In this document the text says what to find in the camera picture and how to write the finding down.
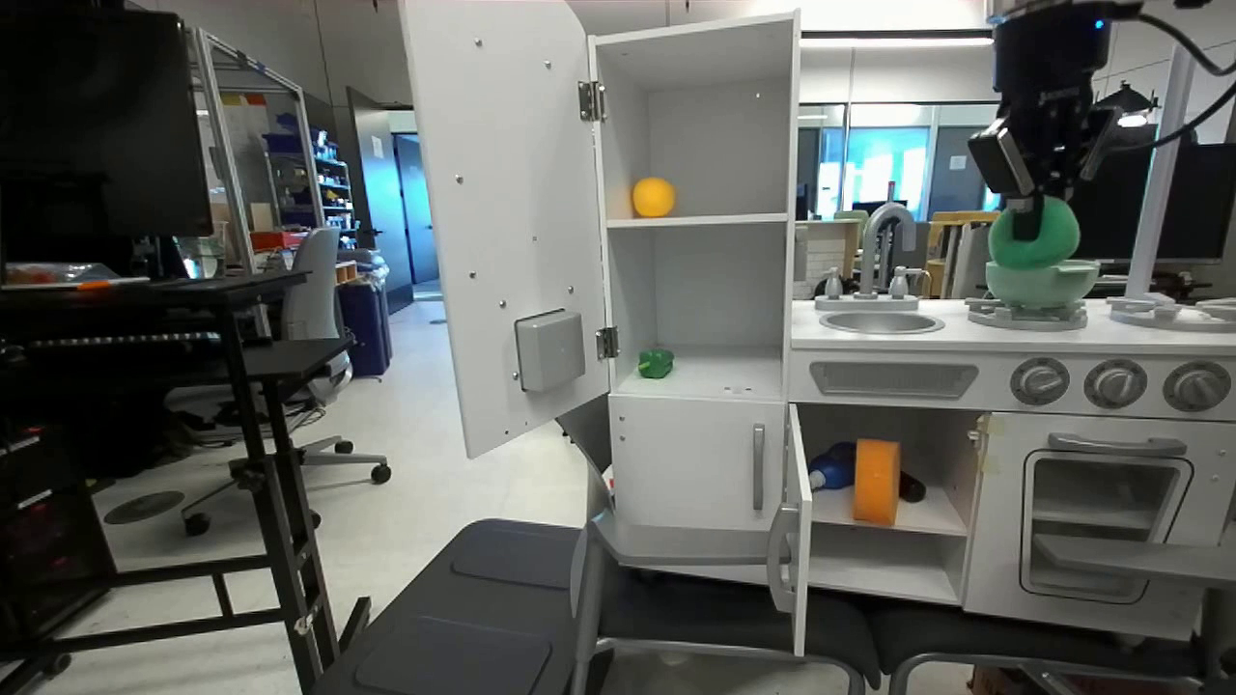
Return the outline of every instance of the oven door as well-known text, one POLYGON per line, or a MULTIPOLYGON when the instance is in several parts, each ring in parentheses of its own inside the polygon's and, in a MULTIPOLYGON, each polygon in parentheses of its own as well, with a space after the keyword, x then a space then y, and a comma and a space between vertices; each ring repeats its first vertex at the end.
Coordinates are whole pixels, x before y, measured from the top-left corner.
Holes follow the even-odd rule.
POLYGON ((1217 545, 1231 500, 1223 425, 995 414, 984 420, 965 604, 1187 638, 1203 591, 1052 564, 1053 540, 1217 545))

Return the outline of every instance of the oven handle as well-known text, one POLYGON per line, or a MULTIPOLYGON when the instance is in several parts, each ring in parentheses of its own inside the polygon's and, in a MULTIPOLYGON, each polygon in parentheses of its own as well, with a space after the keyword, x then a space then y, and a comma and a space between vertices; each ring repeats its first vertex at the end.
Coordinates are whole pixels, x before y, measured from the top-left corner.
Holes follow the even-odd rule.
POLYGON ((1187 443, 1171 436, 1149 436, 1149 438, 1093 438, 1073 432, 1052 432, 1046 446, 1053 452, 1093 452, 1093 455, 1137 455, 1137 459, 1187 459, 1187 443))

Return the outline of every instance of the cabinet hinge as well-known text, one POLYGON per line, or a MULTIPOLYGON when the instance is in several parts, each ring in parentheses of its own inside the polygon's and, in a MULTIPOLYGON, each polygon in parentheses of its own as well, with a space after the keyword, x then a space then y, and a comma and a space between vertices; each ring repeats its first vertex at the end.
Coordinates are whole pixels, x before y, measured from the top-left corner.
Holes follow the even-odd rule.
POLYGON ((580 118, 583 122, 607 118, 607 84, 603 82, 583 82, 580 84, 580 118))
POLYGON ((617 326, 600 326, 595 351, 603 351, 603 358, 617 358, 617 326))

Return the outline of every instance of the gray floor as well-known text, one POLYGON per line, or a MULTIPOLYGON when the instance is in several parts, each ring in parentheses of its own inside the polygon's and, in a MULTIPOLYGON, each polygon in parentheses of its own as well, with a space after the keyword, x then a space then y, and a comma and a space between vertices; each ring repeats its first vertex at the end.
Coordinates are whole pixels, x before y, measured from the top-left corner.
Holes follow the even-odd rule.
MULTIPOLYGON (((312 510, 323 517, 322 550, 336 616, 359 593, 386 604, 429 561, 478 517, 516 517, 549 524, 583 519, 583 459, 558 427, 529 432, 484 459, 462 455, 457 414, 451 356, 439 306, 420 302, 393 317, 393 367, 386 378, 359 378, 343 398, 298 436, 353 436, 359 452, 386 452, 393 479, 370 486, 366 469, 310 469, 312 510)), ((157 465, 95 492, 99 514, 150 491, 187 491, 188 496, 226 479, 213 452, 157 465)), ((187 540, 180 517, 164 514, 141 524, 107 530, 119 567, 188 564, 231 550, 260 550, 260 530, 245 492, 213 505, 213 532, 187 540)), ((231 580, 238 604, 271 604, 271 576, 231 580)), ((123 630, 166 616, 210 616, 210 584, 169 584, 116 591, 76 630, 123 630)), ((72 666, 48 684, 52 695, 283 695, 298 692, 292 663, 280 625, 213 633, 107 652, 76 652, 72 666)), ((733 658, 690 658, 676 652, 622 652, 609 695, 625 692, 844 692, 833 666, 768 671, 733 658)), ((965 692, 957 671, 922 678, 922 695, 965 692)))

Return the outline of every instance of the green object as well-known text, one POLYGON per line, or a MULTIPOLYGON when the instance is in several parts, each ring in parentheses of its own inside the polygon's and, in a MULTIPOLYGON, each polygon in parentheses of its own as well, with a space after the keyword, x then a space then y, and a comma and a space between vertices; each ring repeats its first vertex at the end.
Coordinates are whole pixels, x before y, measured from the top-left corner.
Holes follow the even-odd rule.
POLYGON ((1044 221, 1034 240, 1013 240, 1013 212, 1004 208, 989 235, 992 263, 1007 268, 1034 268, 1073 258, 1082 248, 1082 222, 1073 208, 1060 196, 1044 196, 1044 221))
POLYGON ((1044 312, 1044 308, 1065 308, 1082 302, 1096 283, 1096 263, 1060 263, 1060 267, 1031 267, 1031 268, 1013 268, 989 263, 989 289, 992 295, 1044 312))
POLYGON ((648 346, 643 351, 643 378, 670 378, 672 370, 672 351, 648 346))

